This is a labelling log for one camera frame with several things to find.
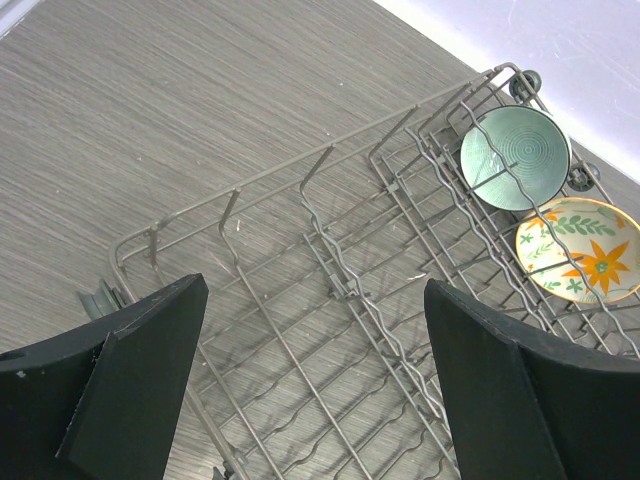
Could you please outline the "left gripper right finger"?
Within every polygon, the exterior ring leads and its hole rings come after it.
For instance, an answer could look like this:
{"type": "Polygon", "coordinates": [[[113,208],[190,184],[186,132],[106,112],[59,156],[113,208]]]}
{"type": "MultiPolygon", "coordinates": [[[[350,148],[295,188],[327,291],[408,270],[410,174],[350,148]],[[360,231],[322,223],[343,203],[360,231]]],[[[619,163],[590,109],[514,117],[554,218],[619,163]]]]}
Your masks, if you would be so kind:
{"type": "Polygon", "coordinates": [[[639,363],[558,338],[443,281],[425,317],[464,479],[636,479],[639,363]]]}

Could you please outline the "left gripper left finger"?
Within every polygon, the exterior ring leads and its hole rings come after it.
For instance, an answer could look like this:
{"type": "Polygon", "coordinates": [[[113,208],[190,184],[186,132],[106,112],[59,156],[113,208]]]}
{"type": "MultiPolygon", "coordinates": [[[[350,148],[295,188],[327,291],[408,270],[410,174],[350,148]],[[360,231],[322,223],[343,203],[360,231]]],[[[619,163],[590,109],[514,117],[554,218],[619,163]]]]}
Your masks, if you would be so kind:
{"type": "Polygon", "coordinates": [[[3,353],[2,478],[163,478],[207,299],[187,275],[3,353]]]}

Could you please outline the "yellow bowl with leaves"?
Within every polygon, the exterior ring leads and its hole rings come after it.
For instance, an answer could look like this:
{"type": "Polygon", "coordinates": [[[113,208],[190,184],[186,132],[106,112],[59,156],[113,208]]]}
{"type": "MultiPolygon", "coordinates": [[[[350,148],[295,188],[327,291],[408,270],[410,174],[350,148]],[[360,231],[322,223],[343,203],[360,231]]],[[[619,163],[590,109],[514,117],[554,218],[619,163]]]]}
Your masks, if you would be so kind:
{"type": "Polygon", "coordinates": [[[639,289],[639,224],[608,203],[549,201],[516,231],[516,254],[530,280],[575,303],[613,303],[639,289]]]}

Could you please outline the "mint green ribbed bowl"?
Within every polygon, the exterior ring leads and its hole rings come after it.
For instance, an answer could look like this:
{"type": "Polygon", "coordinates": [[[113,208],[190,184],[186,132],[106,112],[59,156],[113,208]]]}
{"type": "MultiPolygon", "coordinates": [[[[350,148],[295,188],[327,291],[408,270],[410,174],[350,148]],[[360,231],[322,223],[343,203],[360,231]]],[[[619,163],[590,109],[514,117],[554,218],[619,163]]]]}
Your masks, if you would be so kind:
{"type": "Polygon", "coordinates": [[[478,117],[462,141],[460,166],[482,201],[524,211],[561,190],[570,155],[570,140],[550,115],[526,106],[504,106],[478,117]]]}

